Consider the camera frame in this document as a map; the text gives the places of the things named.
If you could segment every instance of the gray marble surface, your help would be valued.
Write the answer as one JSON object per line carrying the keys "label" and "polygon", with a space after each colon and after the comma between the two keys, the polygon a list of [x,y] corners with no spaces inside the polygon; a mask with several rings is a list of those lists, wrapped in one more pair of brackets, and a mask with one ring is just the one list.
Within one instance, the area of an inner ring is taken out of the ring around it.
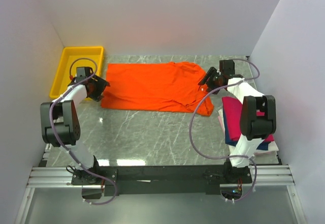
{"label": "gray marble surface", "polygon": [[[218,68],[219,60],[235,56],[107,56],[102,70],[106,77],[109,63],[165,63],[189,61],[199,64],[204,70]],[[236,61],[236,73],[251,77],[247,63]],[[224,143],[224,134],[218,121],[221,97],[230,96],[225,90],[211,97],[214,111],[210,117],[197,115],[193,123],[193,140],[201,152],[212,156],[229,154]],[[190,113],[123,111],[101,108],[100,103],[84,101],[77,108],[81,126],[81,138],[100,165],[204,165],[223,164],[199,156],[191,147],[188,137]],[[275,153],[258,155],[258,164],[277,164]],[[48,167],[65,167],[70,158],[52,148]]]}

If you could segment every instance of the wire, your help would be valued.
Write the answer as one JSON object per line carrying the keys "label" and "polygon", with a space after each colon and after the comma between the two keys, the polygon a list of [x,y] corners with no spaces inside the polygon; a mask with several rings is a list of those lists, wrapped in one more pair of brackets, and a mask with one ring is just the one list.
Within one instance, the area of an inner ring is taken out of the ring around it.
{"label": "wire", "polygon": [[251,159],[249,158],[248,156],[246,155],[228,155],[228,156],[209,156],[209,155],[206,155],[206,154],[203,154],[202,152],[200,152],[200,150],[195,146],[194,142],[193,142],[193,138],[192,138],[192,125],[193,125],[193,121],[194,121],[194,117],[195,117],[195,114],[198,112],[198,109],[199,107],[201,106],[201,104],[206,100],[207,97],[209,97],[211,94],[223,89],[223,88],[228,88],[228,87],[232,87],[232,86],[236,86],[236,85],[239,85],[241,84],[243,81],[248,81],[248,80],[253,80],[253,79],[256,79],[260,76],[260,72],[259,72],[259,69],[257,68],[257,66],[252,63],[251,61],[248,61],[248,60],[244,60],[244,59],[238,59],[238,58],[234,58],[234,59],[230,59],[230,60],[242,60],[242,61],[245,61],[249,64],[251,64],[257,71],[257,75],[255,77],[251,77],[251,78],[245,78],[244,80],[241,80],[237,83],[234,83],[234,84],[230,84],[230,85],[225,85],[225,86],[221,86],[221,87],[218,87],[216,89],[213,89],[212,91],[210,91],[206,96],[203,97],[203,99],[199,102],[198,106],[195,108],[195,110],[193,111],[192,113],[192,117],[191,117],[191,120],[189,121],[189,129],[188,129],[188,135],[189,135],[189,140],[191,142],[191,145],[193,147],[193,149],[201,156],[203,156],[204,158],[207,158],[207,159],[229,159],[229,158],[237,158],[237,157],[241,157],[241,158],[247,158],[249,159],[252,164],[254,165],[255,167],[255,174],[254,174],[254,179],[253,179],[253,182],[252,182],[252,186],[250,187],[250,189],[247,191],[247,193],[242,196],[240,199],[237,199],[235,201],[239,201],[239,200],[242,200],[244,198],[246,198],[254,189],[254,186],[255,186],[255,183],[256,183],[256,178],[257,178],[257,165],[256,163]]}
{"label": "wire", "polygon": [[88,174],[90,174],[90,175],[92,175],[92,176],[94,176],[94,177],[98,177],[98,178],[101,178],[102,180],[105,180],[105,181],[108,181],[108,182],[110,182],[113,186],[114,186],[114,189],[115,189],[115,192],[114,192],[114,195],[112,196],[112,198],[110,198],[109,200],[107,200],[107,201],[104,201],[104,202],[101,202],[101,203],[94,203],[94,202],[91,202],[90,200],[85,200],[87,203],[89,203],[89,204],[91,204],[91,205],[105,205],[105,204],[108,204],[108,203],[110,203],[110,202],[112,202],[113,201],[113,199],[117,196],[117,193],[118,193],[118,189],[117,189],[117,185],[116,185],[116,183],[113,181],[113,180],[111,180],[111,179],[109,179],[109,178],[107,178],[107,177],[104,177],[104,176],[101,176],[101,175],[99,175],[99,174],[96,174],[96,173],[94,173],[94,172],[91,172],[91,171],[89,171],[79,160],[78,160],[78,158],[73,154],[73,152],[71,152],[70,151],[70,149],[68,148],[68,147],[66,147],[64,144],[63,144],[63,142],[62,142],[62,140],[61,140],[61,138],[60,138],[60,136],[58,135],[58,133],[57,133],[57,131],[56,131],[56,129],[55,129],[55,126],[54,126],[54,121],[53,121],[53,109],[54,109],[54,107],[55,107],[55,105],[57,104],[57,103],[59,103],[61,100],[63,100],[76,86],[78,86],[78,85],[80,85],[80,84],[82,84],[83,82],[85,82],[85,81],[87,81],[88,79],[91,79],[95,74],[96,74],[96,72],[97,72],[97,69],[98,69],[98,67],[97,67],[97,64],[96,64],[96,62],[93,60],[93,59],[90,59],[90,58],[87,58],[87,57],[82,57],[82,58],[78,58],[78,59],[76,59],[72,64],[71,64],[71,66],[70,66],[70,69],[69,69],[69,71],[71,72],[71,67],[72,67],[72,65],[74,64],[74,63],[76,63],[77,61],[79,61],[79,60],[89,60],[89,61],[91,61],[91,62],[93,62],[94,63],[94,65],[95,65],[95,71],[89,76],[89,77],[87,77],[87,78],[85,78],[85,79],[83,79],[83,80],[81,80],[80,82],[78,82],[78,83],[76,83],[76,84],[74,84],[74,85],[72,85],[69,89],[67,89],[66,90],[66,92],[64,92],[62,95],[60,95],[60,97],[58,98],[58,99],[56,99],[53,103],[52,103],[52,105],[51,105],[51,107],[50,107],[50,112],[49,112],[49,117],[50,117],[50,124],[51,124],[51,128],[52,128],[52,130],[53,130],[53,133],[54,133],[54,136],[55,136],[55,138],[56,138],[56,140],[58,141],[58,143],[60,144],[60,146],[62,146],[65,150],[67,150],[67,152],[69,152],[69,155],[71,156],[71,158],[86,172],[86,173],[88,173]]}

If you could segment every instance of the white panel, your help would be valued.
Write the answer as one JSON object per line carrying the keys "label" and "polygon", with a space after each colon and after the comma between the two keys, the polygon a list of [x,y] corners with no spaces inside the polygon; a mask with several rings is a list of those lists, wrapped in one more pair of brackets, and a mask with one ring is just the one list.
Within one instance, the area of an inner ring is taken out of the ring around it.
{"label": "white panel", "polygon": [[279,0],[43,0],[65,46],[250,55]]}
{"label": "white panel", "polygon": [[37,0],[0,0],[0,217],[13,223],[45,144],[40,104],[62,44]]}
{"label": "white panel", "polygon": [[276,142],[309,223],[324,223],[325,0],[281,0],[254,48],[259,90],[277,103]]}

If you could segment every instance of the orange cloth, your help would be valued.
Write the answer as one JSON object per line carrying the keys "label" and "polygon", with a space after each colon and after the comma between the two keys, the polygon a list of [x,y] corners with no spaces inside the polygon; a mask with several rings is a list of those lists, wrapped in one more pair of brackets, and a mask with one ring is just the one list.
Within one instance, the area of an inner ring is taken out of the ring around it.
{"label": "orange cloth", "polygon": [[[160,64],[109,64],[102,107],[120,110],[194,111],[207,94],[198,86],[206,72],[190,62]],[[210,116],[213,104],[207,98],[198,113]]]}

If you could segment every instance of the yellow plastic tray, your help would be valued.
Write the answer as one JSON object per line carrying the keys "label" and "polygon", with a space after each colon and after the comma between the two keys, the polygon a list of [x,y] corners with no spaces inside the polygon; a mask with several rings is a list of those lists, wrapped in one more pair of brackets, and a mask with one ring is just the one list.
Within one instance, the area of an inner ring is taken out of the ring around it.
{"label": "yellow plastic tray", "polygon": [[[96,75],[101,75],[102,64],[104,59],[104,48],[102,46],[92,47],[65,47],[63,49],[59,66],[56,70],[52,88],[50,91],[50,98],[56,99],[60,94],[66,91],[70,83],[69,68],[73,61],[78,58],[87,57],[93,59],[97,63]],[[91,67],[95,69],[95,65],[89,60],[77,61],[72,67],[72,75],[77,72],[77,67]]]}

